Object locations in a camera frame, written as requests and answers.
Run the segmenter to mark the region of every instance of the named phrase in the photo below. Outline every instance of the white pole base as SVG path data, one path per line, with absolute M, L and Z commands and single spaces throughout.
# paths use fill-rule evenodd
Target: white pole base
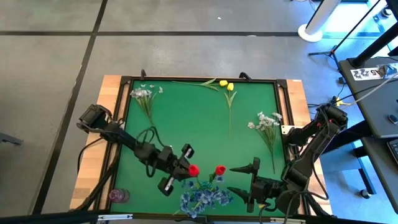
M 306 24 L 301 25 L 298 28 L 298 35 L 303 39 L 308 42 L 318 42 L 319 40 L 322 40 L 323 33 L 322 31 L 318 31 L 312 35 L 308 34 L 305 32 Z

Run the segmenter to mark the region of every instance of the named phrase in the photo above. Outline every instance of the wooden table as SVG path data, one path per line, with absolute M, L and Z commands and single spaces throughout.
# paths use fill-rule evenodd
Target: wooden table
M 114 111 L 116 106 L 116 99 L 119 94 L 119 87 L 121 84 L 121 80 L 122 80 L 121 75 L 105 75 L 101 89 L 99 91 L 97 104 L 103 105 L 110 111 Z M 302 81 L 287 80 L 287 87 L 289 93 L 288 99 L 290 99 L 290 107 L 291 107 L 292 117 L 294 120 L 294 125 L 305 126 L 306 124 L 311 122 L 311 120 L 307 107 L 307 101 L 305 99 Z M 124 113 L 126 99 L 129 96 L 128 85 L 124 86 L 124 88 L 120 90 L 120 94 L 122 94 L 123 97 L 120 102 L 118 115 L 119 117 L 122 117 Z M 284 96 L 284 91 L 281 87 L 279 88 L 279 95 L 281 99 L 282 115 L 285 118 L 288 118 L 287 109 L 286 109 L 287 103 L 285 102 L 285 100 L 283 100 L 286 98 Z M 99 138 L 99 134 L 90 133 L 88 135 L 87 144 L 94 141 L 97 138 Z M 71 209 L 77 208 L 84 201 L 84 199 L 90 194 L 90 192 L 94 189 L 95 185 L 98 183 L 101 173 L 101 167 L 103 165 L 105 157 L 105 148 L 106 148 L 106 141 L 100 140 L 85 151 L 81 160 L 80 171 L 78 173 L 75 189 L 70 203 Z M 113 159 L 115 150 L 116 150 L 116 145 L 114 144 L 112 146 L 111 156 L 109 160 Z M 320 165 L 320 160 L 317 160 L 315 162 L 315 169 L 317 170 L 317 174 L 321 182 L 323 183 L 323 185 L 325 185 L 325 180 L 323 178 L 323 172 L 322 172 L 322 167 Z M 99 201 L 100 209 L 105 208 L 108 189 L 109 189 L 109 181 L 104 186 L 103 193 L 101 195 L 101 200 Z M 309 191 L 315 192 L 320 195 L 324 195 L 321 187 L 319 186 L 314 176 L 310 179 L 310 185 L 308 189 Z M 326 212 L 332 213 L 329 201 L 324 201 L 317 198 L 315 198 L 315 200 L 321 205 L 321 207 Z M 304 214 L 302 206 L 299 208 L 299 213 Z

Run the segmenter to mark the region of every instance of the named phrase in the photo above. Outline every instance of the white cable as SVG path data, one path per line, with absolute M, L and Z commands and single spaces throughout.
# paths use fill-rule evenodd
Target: white cable
M 364 96 L 362 96 L 361 98 L 357 99 L 356 101 L 350 103 L 349 105 L 343 107 L 342 110 L 345 109 L 345 108 L 347 108 L 347 107 L 349 107 L 349 106 L 351 106 L 351 105 L 356 104 L 357 102 L 359 102 L 359 101 L 361 101 L 361 100 L 363 100 L 363 99 L 365 99 L 367 96 L 369 96 L 370 94 L 374 93 L 376 90 L 378 90 L 380 87 L 382 87 L 382 86 L 383 86 L 384 84 L 386 84 L 388 81 L 392 80 L 392 78 L 396 77 L 397 75 L 398 75 L 398 73 L 396 73 L 395 75 L 391 76 L 389 79 L 387 79 L 386 81 L 384 81 L 382 84 L 380 84 L 378 87 L 376 87 L 375 89 L 373 89 L 372 91 L 370 91 L 370 92 L 367 93 L 366 95 L 364 95 Z
M 306 2 L 308 1 L 310 3 L 310 6 L 312 8 L 312 10 L 316 11 L 317 10 L 317 5 L 312 1 L 312 0 L 294 0 L 297 2 Z

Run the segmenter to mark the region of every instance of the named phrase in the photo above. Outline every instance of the black clamp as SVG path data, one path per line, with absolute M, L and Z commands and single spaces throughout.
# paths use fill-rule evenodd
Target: black clamp
M 245 72 L 241 72 L 239 74 L 239 78 L 244 78 L 246 79 L 248 82 L 252 82 L 252 79 L 250 78 L 250 76 L 248 74 L 246 74 Z
M 145 70 L 144 70 L 144 69 L 141 69 L 141 77 L 140 77 L 140 80 L 141 80 L 141 81 L 144 81 L 144 80 L 145 80 L 145 76 L 147 76 Z

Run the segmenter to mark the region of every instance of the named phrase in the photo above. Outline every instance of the white label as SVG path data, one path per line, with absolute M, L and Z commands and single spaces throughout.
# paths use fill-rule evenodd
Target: white label
M 379 73 L 379 68 L 377 68 L 377 67 L 376 68 L 352 69 L 351 74 L 353 75 L 355 81 L 383 78 Z

